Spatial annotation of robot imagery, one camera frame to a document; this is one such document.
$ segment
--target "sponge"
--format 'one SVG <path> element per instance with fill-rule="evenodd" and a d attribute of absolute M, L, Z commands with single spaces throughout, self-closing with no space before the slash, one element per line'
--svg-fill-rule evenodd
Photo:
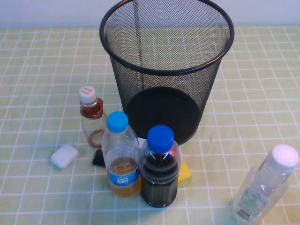
<path fill-rule="evenodd" d="M 179 176 L 178 176 L 178 188 L 182 188 L 192 182 L 192 173 L 185 162 L 181 163 Z"/>

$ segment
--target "blue cap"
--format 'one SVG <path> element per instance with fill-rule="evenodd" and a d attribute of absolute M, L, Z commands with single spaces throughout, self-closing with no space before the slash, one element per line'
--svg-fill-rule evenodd
<path fill-rule="evenodd" d="M 157 125 L 149 130 L 147 142 L 152 151 L 156 153 L 165 153 L 173 146 L 174 133 L 165 125 Z"/>
<path fill-rule="evenodd" d="M 128 127 L 128 117 L 123 112 L 113 112 L 107 117 L 107 127 L 114 133 L 121 133 Z"/>

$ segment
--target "water bottle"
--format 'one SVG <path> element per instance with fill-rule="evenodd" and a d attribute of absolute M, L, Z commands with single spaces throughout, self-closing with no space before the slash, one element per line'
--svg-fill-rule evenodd
<path fill-rule="evenodd" d="M 233 213 L 248 224 L 259 224 L 287 190 L 287 178 L 298 163 L 299 155 L 293 147 L 275 146 L 260 167 L 250 170 L 233 200 Z"/>
<path fill-rule="evenodd" d="M 141 187 L 139 143 L 125 113 L 108 116 L 102 149 L 112 191 L 121 197 L 136 194 Z"/>
<path fill-rule="evenodd" d="M 180 153 L 173 131 L 165 125 L 152 127 L 140 153 L 142 196 L 156 208 L 170 205 L 176 198 Z"/>
<path fill-rule="evenodd" d="M 107 115 L 103 111 L 103 100 L 97 97 L 92 86 L 84 86 L 79 90 L 81 126 L 88 144 L 102 149 L 102 137 L 107 127 Z"/>

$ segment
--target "wall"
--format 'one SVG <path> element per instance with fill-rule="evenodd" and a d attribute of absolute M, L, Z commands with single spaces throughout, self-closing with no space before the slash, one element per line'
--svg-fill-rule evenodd
<path fill-rule="evenodd" d="M 2 0 L 0 28 L 98 27 L 119 0 Z M 300 24 L 300 0 L 213 0 L 236 25 Z"/>

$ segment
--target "small brown bottle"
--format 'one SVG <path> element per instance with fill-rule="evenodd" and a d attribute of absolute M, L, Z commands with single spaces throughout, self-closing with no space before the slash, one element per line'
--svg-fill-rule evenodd
<path fill-rule="evenodd" d="M 107 128 L 107 115 L 103 111 L 103 100 L 97 97 L 92 86 L 79 90 L 81 126 L 89 145 L 102 150 L 102 136 Z"/>

